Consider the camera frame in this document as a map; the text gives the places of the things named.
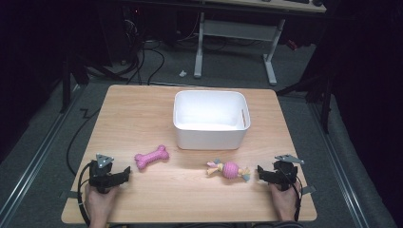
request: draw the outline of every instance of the hand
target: hand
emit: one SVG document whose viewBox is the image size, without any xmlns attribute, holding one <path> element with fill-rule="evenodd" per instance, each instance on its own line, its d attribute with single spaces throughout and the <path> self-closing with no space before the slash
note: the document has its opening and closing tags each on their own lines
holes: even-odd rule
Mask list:
<svg viewBox="0 0 403 228">
<path fill-rule="evenodd" d="M 118 186 L 115 186 L 108 193 L 101 194 L 96 187 L 86 185 L 86 201 L 84 205 L 91 220 L 89 227 L 106 227 L 107 218 L 112 212 L 118 189 Z"/>
<path fill-rule="evenodd" d="M 298 181 L 295 183 L 296 189 L 300 192 L 300 184 Z M 281 192 L 279 186 L 269 183 L 270 191 L 272 192 L 273 204 L 275 206 L 278 219 L 280 221 L 292 220 L 294 221 L 294 214 L 296 213 L 297 194 L 293 187 Z"/>
</svg>

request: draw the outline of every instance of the table surface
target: table surface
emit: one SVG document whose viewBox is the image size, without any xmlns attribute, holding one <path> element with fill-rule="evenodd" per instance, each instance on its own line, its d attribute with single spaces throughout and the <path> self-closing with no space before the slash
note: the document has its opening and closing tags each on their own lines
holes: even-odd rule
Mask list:
<svg viewBox="0 0 403 228">
<path fill-rule="evenodd" d="M 173 124 L 175 95 L 181 90 L 231 90 L 246 99 L 251 126 L 239 149 L 182 150 L 176 145 Z M 136 154 L 147 154 L 163 144 L 169 160 L 154 161 L 139 171 Z M 120 186 L 110 222 L 245 222 L 278 220 L 267 182 L 259 180 L 257 165 L 273 171 L 278 155 L 297 156 L 276 93 L 270 89 L 113 85 L 94 126 L 80 171 L 96 153 L 113 157 L 112 173 L 131 166 L 130 180 Z M 249 167 L 251 180 L 207 176 L 207 162 L 220 159 Z M 305 186 L 303 172 L 298 176 Z M 72 191 L 77 189 L 78 176 Z M 302 200 L 300 220 L 314 220 L 311 196 Z M 77 200 L 68 199 L 65 223 L 84 223 Z"/>
<path fill-rule="evenodd" d="M 231 5 L 244 5 L 250 7 L 269 8 L 278 10 L 326 12 L 326 8 L 323 5 L 317 7 L 312 3 L 312 0 L 310 0 L 309 4 L 296 3 L 285 0 L 271 0 L 270 2 L 264 2 L 262 0 L 205 0 L 205 2 L 223 3 Z"/>
</svg>

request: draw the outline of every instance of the pink bone toy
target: pink bone toy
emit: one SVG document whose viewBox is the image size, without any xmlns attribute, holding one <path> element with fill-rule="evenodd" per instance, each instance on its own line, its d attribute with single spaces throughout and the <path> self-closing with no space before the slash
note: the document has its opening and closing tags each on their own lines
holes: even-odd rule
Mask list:
<svg viewBox="0 0 403 228">
<path fill-rule="evenodd" d="M 148 163 L 159 159 L 169 159 L 169 154 L 168 152 L 166 152 L 164 145 L 159 145 L 156 151 L 148 153 L 146 155 L 137 154 L 136 156 L 134 156 L 134 161 L 136 161 L 137 167 L 139 169 L 144 169 Z"/>
</svg>

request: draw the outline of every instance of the pink toy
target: pink toy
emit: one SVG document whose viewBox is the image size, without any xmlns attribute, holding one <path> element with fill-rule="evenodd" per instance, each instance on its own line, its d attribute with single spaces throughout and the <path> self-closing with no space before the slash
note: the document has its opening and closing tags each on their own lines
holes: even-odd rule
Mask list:
<svg viewBox="0 0 403 228">
<path fill-rule="evenodd" d="M 215 160 L 214 162 L 210 161 L 207 164 L 210 166 L 210 168 L 207 170 L 208 175 L 215 173 L 216 171 L 220 171 L 227 179 L 234 179 L 239 176 L 243 177 L 245 181 L 249 181 L 250 179 L 249 169 L 240 169 L 234 162 L 229 161 L 223 164 L 220 162 L 220 160 Z"/>
<path fill-rule="evenodd" d="M 159 159 L 169 159 L 169 154 L 168 152 L 166 152 L 164 145 L 159 145 L 156 151 L 148 153 L 146 155 L 137 154 L 136 156 L 134 156 L 134 161 L 136 161 L 137 167 L 139 169 L 144 169 L 148 163 Z"/>
</svg>

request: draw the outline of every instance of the white container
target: white container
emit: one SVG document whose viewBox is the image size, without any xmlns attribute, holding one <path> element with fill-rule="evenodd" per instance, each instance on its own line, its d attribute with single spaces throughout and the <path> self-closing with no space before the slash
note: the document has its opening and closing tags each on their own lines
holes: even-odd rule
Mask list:
<svg viewBox="0 0 403 228">
<path fill-rule="evenodd" d="M 233 91 L 181 91 L 173 114 L 181 149 L 237 149 L 251 124 L 245 98 Z"/>
</svg>

